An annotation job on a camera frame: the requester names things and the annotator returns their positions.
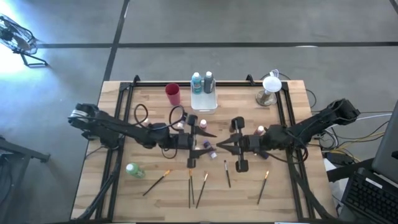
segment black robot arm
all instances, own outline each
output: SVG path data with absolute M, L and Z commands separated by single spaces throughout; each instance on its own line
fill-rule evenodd
M 211 151 L 210 149 L 195 150 L 195 136 L 199 134 L 207 137 L 216 137 L 200 129 L 196 125 L 197 119 L 197 116 L 188 115 L 183 110 L 179 122 L 182 124 L 186 122 L 191 127 L 191 132 L 185 133 L 182 127 L 182 129 L 176 129 L 178 133 L 174 134 L 170 133 L 170 126 L 166 123 L 154 123 L 144 126 L 142 124 L 143 121 L 141 121 L 136 124 L 130 124 L 110 116 L 105 111 L 99 110 L 96 105 L 77 104 L 68 118 L 68 122 L 73 127 L 81 129 L 83 137 L 89 140 L 92 137 L 97 137 L 101 144 L 111 149 L 116 149 L 120 145 L 123 136 L 128 136 L 134 138 L 137 143 L 148 149 L 152 149 L 158 144 L 162 149 L 189 150 L 187 167 L 195 168 L 195 159 Z
M 218 147 L 228 150 L 238 156 L 236 170 L 246 172 L 249 169 L 247 160 L 244 160 L 244 152 L 253 152 L 265 156 L 266 151 L 273 149 L 303 148 L 315 134 L 319 134 L 333 124 L 347 125 L 359 116 L 360 112 L 346 99 L 336 100 L 321 110 L 318 114 L 291 127 L 279 124 L 270 125 L 263 136 L 243 135 L 244 119 L 237 117 L 232 119 L 231 128 L 236 133 Z

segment red cup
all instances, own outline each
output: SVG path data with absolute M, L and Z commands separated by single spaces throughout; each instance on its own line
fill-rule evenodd
M 173 106 L 180 104 L 180 87 L 176 83 L 167 84 L 165 91 Z

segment keyboard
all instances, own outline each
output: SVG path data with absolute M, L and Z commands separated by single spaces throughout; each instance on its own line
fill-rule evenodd
M 376 223 L 398 224 L 398 189 L 366 169 L 349 178 L 341 202 Z

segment gray floor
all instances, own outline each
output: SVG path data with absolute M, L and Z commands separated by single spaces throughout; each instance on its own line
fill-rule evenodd
M 0 11 L 47 44 L 111 44 L 123 0 L 5 0 Z M 120 43 L 382 42 L 398 40 L 388 0 L 139 0 L 130 2 Z M 27 68 L 0 46 L 0 134 L 51 153 L 32 161 L 9 223 L 68 220 L 87 142 L 66 117 L 76 103 L 96 103 L 110 49 L 39 49 L 51 67 Z M 261 77 L 273 68 L 305 80 L 314 110 L 347 98 L 361 111 L 390 111 L 398 99 L 397 47 L 118 49 L 111 80 L 219 80 Z M 370 133 L 388 117 L 337 127 L 341 136 Z M 367 159 L 379 141 L 349 149 Z

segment wooden table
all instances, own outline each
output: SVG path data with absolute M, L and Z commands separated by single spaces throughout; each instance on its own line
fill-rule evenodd
M 98 106 L 101 110 L 113 115 L 118 97 L 120 82 L 104 82 Z M 296 122 L 311 116 L 304 82 L 288 81 L 290 97 Z M 217 87 L 218 108 L 215 114 L 198 115 L 198 119 L 206 119 L 207 132 L 217 135 L 208 138 L 213 145 L 229 137 L 231 118 L 242 116 L 246 127 L 244 134 L 252 134 L 256 127 L 280 124 L 276 105 L 261 107 L 255 101 L 255 94 L 261 87 Z M 181 87 L 182 106 L 186 112 L 192 113 L 190 107 L 190 89 Z M 149 110 L 150 120 L 168 122 L 172 106 L 169 104 L 164 87 L 135 87 L 132 98 L 130 123 L 135 123 L 133 108 L 143 103 Z M 289 116 L 284 102 L 285 117 Z M 204 137 L 198 137 L 202 143 Z M 90 142 L 88 151 L 95 150 L 99 141 Z M 308 147 L 309 157 L 305 162 L 310 188 L 328 210 L 335 215 L 331 191 L 328 185 L 326 170 L 318 147 Z M 169 156 L 173 150 L 166 152 Z M 271 153 L 286 159 L 284 151 Z M 198 209 L 188 208 L 188 169 L 186 162 L 188 151 L 179 150 L 175 159 L 166 159 L 160 148 L 145 149 L 131 138 L 126 139 L 118 194 L 114 211 L 114 222 L 271 222 L 297 221 L 295 205 L 290 184 L 289 170 L 286 163 L 273 158 L 264 160 L 261 157 L 247 153 L 249 172 L 237 173 L 234 163 L 237 159 L 228 151 L 217 150 L 218 157 L 210 159 L 203 155 L 197 160 L 193 170 L 193 187 L 195 202 L 203 183 L 204 171 L 209 172 L 206 187 Z M 104 169 L 106 151 L 92 154 L 84 163 L 80 184 L 72 212 L 72 218 L 78 217 L 91 203 L 100 189 Z M 223 161 L 227 160 L 232 187 L 228 188 Z M 138 163 L 146 172 L 145 179 L 136 179 L 128 175 L 124 168 L 130 162 Z M 142 194 L 167 170 L 173 171 L 145 197 Z M 262 200 L 256 204 L 262 180 L 269 170 Z M 302 192 L 300 193 L 303 210 L 307 210 Z M 104 216 L 108 203 L 104 206 Z

